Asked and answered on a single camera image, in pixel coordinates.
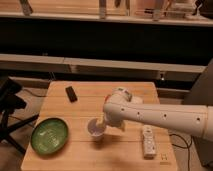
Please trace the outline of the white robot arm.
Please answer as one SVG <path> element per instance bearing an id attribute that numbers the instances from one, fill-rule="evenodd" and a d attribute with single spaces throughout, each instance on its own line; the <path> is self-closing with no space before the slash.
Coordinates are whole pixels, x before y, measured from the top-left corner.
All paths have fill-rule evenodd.
<path id="1" fill-rule="evenodd" d="M 183 132 L 213 142 L 213 106 L 164 105 L 133 102 L 134 96 L 117 87 L 106 97 L 98 126 L 122 129 L 125 120 Z"/>

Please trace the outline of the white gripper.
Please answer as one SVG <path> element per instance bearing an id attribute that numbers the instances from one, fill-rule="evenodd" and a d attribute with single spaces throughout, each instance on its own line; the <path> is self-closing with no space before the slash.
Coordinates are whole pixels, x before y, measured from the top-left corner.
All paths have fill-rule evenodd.
<path id="1" fill-rule="evenodd" d="M 96 126 L 99 131 L 104 132 L 108 126 L 116 127 L 121 131 L 125 130 L 125 123 L 121 119 L 117 119 L 108 115 L 101 116 L 96 123 Z"/>

